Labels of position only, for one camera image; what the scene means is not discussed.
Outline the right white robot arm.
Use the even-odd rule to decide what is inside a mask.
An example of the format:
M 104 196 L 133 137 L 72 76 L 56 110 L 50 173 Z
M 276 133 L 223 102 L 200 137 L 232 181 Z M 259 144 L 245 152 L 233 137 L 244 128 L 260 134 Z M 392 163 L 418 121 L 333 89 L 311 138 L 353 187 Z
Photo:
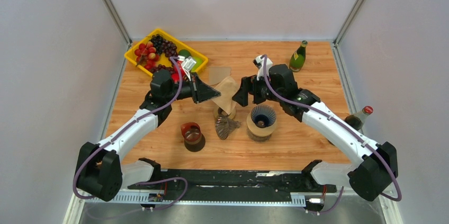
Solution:
M 249 95 L 255 104 L 278 102 L 286 114 L 320 132 L 350 160 L 350 164 L 310 164 L 309 172 L 302 177 L 307 190 L 335 185 L 350 187 L 367 201 L 380 195 L 392 201 L 402 200 L 396 148 L 387 141 L 379 144 L 363 135 L 336 116 L 314 93 L 299 88 L 287 65 L 267 69 L 259 66 L 258 75 L 243 77 L 232 99 L 247 106 Z

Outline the blue ribbed dripper cone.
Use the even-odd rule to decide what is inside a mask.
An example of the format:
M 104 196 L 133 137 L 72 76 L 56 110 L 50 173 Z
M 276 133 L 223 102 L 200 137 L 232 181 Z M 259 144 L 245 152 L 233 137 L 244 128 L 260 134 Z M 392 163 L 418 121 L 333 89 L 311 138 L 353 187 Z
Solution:
M 267 128 L 275 123 L 276 113 L 272 107 L 261 104 L 252 109 L 250 118 L 258 128 Z

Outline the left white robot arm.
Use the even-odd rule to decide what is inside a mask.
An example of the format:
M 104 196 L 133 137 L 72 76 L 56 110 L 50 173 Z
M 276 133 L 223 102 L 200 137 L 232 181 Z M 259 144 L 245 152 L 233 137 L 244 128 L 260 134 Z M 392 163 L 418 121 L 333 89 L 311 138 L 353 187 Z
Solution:
M 73 192 L 80 199 L 112 200 L 121 189 L 142 182 L 149 189 L 161 185 L 162 175 L 148 159 L 122 165 L 128 152 L 147 134 L 156 130 L 172 111 L 176 100 L 190 98 L 202 103 L 221 93 L 202 82 L 197 73 L 192 80 L 175 82 L 169 71 L 156 72 L 143 103 L 120 129 L 98 143 L 82 145 L 73 180 Z

